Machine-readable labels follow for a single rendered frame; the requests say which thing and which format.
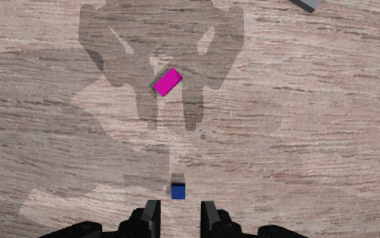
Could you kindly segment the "magenta rectangular block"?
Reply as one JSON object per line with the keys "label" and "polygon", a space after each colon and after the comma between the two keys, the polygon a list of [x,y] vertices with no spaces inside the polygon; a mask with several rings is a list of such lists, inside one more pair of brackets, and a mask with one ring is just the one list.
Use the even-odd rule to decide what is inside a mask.
{"label": "magenta rectangular block", "polygon": [[153,87],[164,97],[183,77],[172,68]]}

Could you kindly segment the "small blue cube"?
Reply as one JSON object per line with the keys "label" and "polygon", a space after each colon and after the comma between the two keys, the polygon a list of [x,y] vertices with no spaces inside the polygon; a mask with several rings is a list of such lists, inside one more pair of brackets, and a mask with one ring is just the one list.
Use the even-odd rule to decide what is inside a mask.
{"label": "small blue cube", "polygon": [[172,199],[185,200],[185,183],[172,183]]}

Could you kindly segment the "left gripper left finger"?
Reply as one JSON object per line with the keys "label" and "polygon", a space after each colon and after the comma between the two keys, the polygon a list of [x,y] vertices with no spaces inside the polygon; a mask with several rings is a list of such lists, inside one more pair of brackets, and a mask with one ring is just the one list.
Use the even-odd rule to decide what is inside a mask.
{"label": "left gripper left finger", "polygon": [[100,223],[84,221],[38,238],[160,238],[160,233],[161,200],[148,200],[145,209],[133,210],[117,231],[102,232]]}

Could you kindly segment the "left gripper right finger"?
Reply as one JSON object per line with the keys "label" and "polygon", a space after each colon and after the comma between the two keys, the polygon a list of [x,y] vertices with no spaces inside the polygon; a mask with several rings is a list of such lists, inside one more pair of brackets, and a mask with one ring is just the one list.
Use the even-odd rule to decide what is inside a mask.
{"label": "left gripper right finger", "polygon": [[216,209],[214,201],[201,201],[200,238],[308,238],[277,225],[259,227],[258,235],[245,234],[227,211]]}

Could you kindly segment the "grey rod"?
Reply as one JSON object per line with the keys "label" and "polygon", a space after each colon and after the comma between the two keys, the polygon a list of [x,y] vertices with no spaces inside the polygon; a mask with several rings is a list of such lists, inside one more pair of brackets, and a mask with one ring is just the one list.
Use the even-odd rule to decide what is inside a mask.
{"label": "grey rod", "polygon": [[314,12],[320,2],[320,0],[289,0],[302,9],[306,10],[310,14]]}

